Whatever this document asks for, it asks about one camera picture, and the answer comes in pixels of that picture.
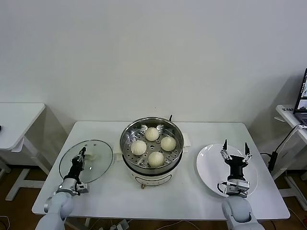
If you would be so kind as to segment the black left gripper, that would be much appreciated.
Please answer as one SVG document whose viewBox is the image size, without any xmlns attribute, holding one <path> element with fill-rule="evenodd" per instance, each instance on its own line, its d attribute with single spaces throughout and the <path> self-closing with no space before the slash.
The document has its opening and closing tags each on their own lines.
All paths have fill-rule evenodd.
<svg viewBox="0 0 307 230">
<path fill-rule="evenodd" d="M 76 155 L 72 160 L 72 166 L 68 172 L 68 174 L 64 177 L 64 179 L 72 178 L 79 179 L 80 173 L 84 170 L 84 159 L 85 159 L 86 147 L 83 147 L 79 155 Z"/>
</svg>

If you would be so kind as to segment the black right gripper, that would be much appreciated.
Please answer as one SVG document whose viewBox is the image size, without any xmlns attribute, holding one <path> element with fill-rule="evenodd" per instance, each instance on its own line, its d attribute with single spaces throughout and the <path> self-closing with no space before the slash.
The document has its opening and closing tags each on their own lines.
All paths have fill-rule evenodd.
<svg viewBox="0 0 307 230">
<path fill-rule="evenodd" d="M 248 166 L 249 159 L 253 157 L 248 144 L 245 143 L 245 158 L 236 155 L 229 155 L 227 151 L 227 139 L 225 139 L 220 154 L 225 160 L 225 163 L 230 167 L 230 175 L 227 178 L 245 179 L 243 169 Z"/>
</svg>

